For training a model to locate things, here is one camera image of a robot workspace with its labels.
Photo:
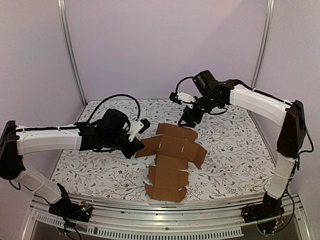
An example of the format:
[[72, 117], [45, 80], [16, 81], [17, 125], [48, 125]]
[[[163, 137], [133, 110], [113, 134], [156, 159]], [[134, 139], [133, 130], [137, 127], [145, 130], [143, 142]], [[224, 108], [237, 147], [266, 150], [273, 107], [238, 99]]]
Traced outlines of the brown cardboard box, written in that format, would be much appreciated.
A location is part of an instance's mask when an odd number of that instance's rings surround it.
[[148, 167], [145, 185], [147, 195], [158, 201], [180, 203], [187, 194], [189, 163], [201, 168], [207, 150], [196, 142], [198, 133], [190, 128], [160, 123], [155, 136], [144, 138], [144, 148], [136, 158], [155, 156], [155, 164]]

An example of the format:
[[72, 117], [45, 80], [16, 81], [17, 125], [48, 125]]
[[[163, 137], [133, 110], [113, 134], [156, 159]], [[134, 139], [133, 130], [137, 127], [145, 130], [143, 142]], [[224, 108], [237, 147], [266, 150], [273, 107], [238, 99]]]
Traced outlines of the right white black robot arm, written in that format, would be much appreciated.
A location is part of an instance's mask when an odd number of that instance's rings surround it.
[[218, 81], [209, 70], [191, 76], [190, 79], [201, 97], [191, 96], [177, 88], [169, 97], [173, 102], [186, 105], [178, 122], [180, 127], [194, 128], [202, 121], [204, 114], [212, 115], [214, 108], [225, 111], [227, 105], [232, 105], [265, 117], [281, 128], [274, 174], [263, 203], [258, 208], [262, 218], [269, 218], [278, 210], [278, 204], [295, 170], [300, 167], [301, 147], [307, 135], [302, 102], [277, 98], [251, 88], [239, 79]]

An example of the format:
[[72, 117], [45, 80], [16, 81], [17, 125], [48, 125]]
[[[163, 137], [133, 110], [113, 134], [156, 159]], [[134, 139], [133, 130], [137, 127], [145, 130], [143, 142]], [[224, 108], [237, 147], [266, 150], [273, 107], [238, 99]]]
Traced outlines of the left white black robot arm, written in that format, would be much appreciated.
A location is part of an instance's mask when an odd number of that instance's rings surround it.
[[68, 193], [33, 167], [23, 163], [23, 157], [35, 152], [54, 150], [121, 151], [129, 159], [144, 144], [136, 137], [150, 127], [147, 119], [130, 122], [119, 110], [108, 109], [94, 122], [76, 122], [65, 126], [25, 127], [14, 120], [6, 123], [0, 138], [0, 177], [15, 181], [43, 197], [63, 216], [74, 213]]

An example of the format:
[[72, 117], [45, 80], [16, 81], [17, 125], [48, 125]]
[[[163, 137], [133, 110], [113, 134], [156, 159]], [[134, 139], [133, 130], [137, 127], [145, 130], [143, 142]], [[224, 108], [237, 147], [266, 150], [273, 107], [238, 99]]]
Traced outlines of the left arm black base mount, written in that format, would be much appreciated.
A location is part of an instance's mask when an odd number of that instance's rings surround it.
[[54, 204], [50, 204], [48, 212], [63, 218], [88, 223], [93, 206], [85, 201], [72, 203], [65, 188], [59, 183], [57, 186], [61, 191], [61, 199]]

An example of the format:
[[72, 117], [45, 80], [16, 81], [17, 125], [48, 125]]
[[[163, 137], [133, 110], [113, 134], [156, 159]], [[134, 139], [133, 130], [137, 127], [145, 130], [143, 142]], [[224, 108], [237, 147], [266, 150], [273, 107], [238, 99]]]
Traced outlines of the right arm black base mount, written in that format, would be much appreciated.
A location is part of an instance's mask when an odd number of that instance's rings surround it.
[[245, 223], [260, 221], [284, 214], [282, 197], [276, 199], [266, 192], [262, 198], [262, 203], [248, 204], [241, 209], [241, 216]]

